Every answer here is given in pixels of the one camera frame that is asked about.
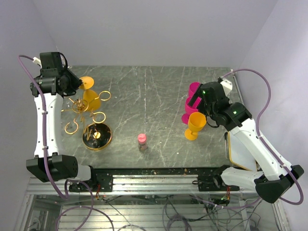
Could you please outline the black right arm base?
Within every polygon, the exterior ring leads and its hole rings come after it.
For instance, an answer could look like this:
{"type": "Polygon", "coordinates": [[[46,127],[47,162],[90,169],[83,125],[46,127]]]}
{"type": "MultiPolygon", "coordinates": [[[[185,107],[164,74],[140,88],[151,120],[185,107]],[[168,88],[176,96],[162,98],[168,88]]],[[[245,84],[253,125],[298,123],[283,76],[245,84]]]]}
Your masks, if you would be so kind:
{"type": "Polygon", "coordinates": [[[227,186],[217,186],[211,176],[198,175],[196,180],[192,181],[192,185],[196,185],[200,192],[226,192],[227,186]]]}

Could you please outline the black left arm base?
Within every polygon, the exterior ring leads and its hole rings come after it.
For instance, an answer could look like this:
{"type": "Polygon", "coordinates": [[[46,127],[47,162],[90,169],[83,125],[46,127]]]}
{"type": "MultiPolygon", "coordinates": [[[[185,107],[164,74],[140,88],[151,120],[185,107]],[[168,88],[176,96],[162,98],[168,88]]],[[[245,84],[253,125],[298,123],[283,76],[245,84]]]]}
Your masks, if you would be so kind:
{"type": "MultiPolygon", "coordinates": [[[[84,181],[92,192],[111,192],[113,189],[113,176],[102,168],[92,168],[91,178],[84,181]]],[[[72,193],[88,192],[88,188],[82,183],[72,183],[69,185],[72,193]]]]}

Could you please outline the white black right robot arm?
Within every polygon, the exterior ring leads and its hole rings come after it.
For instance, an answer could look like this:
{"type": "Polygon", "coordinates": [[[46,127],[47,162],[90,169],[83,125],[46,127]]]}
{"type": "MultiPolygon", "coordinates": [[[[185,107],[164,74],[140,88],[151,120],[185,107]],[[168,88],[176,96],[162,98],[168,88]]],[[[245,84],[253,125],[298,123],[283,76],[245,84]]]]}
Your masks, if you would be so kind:
{"type": "Polygon", "coordinates": [[[197,99],[201,100],[198,112],[233,134],[261,167],[260,171],[247,171],[223,165],[213,174],[215,189],[221,191],[227,186],[238,186],[254,190],[264,201],[273,204],[294,184],[298,184],[304,169],[274,151],[246,107],[242,103],[229,102],[221,83],[200,84],[188,105],[193,106],[197,99]]]}

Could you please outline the pink wine glass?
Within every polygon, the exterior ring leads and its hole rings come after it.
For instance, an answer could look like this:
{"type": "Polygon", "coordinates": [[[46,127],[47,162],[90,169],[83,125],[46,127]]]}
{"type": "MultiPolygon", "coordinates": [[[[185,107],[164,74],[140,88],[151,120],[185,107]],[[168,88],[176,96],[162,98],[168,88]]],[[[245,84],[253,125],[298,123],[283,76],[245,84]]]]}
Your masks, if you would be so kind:
{"type": "Polygon", "coordinates": [[[200,86],[200,82],[193,82],[189,85],[188,97],[192,97],[200,86]]]}
{"type": "Polygon", "coordinates": [[[194,113],[194,112],[198,112],[197,106],[198,106],[199,103],[201,102],[201,98],[198,97],[198,98],[196,99],[196,101],[194,102],[194,104],[193,104],[192,107],[190,107],[190,106],[188,105],[188,103],[190,102],[190,100],[191,100],[191,97],[188,97],[188,98],[186,99],[186,101],[185,101],[185,107],[184,107],[185,113],[184,113],[184,114],[182,115],[182,117],[181,117],[182,123],[184,123],[184,124],[186,124],[186,125],[188,124],[189,116],[190,116],[192,113],[194,113]]]}

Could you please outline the yellow wine glass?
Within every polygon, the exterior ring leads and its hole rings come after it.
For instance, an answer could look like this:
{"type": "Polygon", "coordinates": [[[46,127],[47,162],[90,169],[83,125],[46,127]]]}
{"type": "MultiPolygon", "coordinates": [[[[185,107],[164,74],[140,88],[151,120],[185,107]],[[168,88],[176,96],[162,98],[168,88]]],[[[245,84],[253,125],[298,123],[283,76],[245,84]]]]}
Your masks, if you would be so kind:
{"type": "Polygon", "coordinates": [[[82,85],[79,88],[83,90],[83,100],[88,103],[86,111],[98,110],[101,106],[101,101],[98,93],[91,89],[94,86],[94,79],[89,76],[84,76],[80,80],[82,81],[82,85]]]}
{"type": "Polygon", "coordinates": [[[200,132],[206,125],[206,117],[200,112],[194,112],[189,116],[188,128],[184,132],[186,139],[194,141],[198,137],[198,132],[200,132]]]}

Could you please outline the yellow wine glass front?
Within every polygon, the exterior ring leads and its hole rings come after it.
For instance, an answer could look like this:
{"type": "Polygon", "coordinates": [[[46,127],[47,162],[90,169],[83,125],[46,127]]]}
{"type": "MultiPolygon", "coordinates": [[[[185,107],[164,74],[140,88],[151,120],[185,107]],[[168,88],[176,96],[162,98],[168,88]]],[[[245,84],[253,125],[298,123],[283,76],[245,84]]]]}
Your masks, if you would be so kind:
{"type": "Polygon", "coordinates": [[[186,139],[194,141],[198,137],[198,132],[200,132],[206,125],[206,117],[200,112],[194,112],[189,116],[188,128],[184,132],[186,139]]]}

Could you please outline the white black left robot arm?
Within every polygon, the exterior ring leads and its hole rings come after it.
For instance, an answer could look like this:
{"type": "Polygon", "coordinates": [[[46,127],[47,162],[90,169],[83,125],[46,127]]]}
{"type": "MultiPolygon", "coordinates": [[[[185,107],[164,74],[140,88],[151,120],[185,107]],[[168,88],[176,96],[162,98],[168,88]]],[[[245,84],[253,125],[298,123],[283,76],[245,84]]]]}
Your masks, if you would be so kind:
{"type": "Polygon", "coordinates": [[[39,55],[40,74],[32,78],[30,90],[37,109],[37,144],[34,158],[26,161],[27,170],[42,182],[75,179],[93,191],[98,179],[91,166],[80,165],[65,153],[61,137],[61,110],[65,96],[75,95],[82,81],[73,74],[60,52],[39,55]]]}

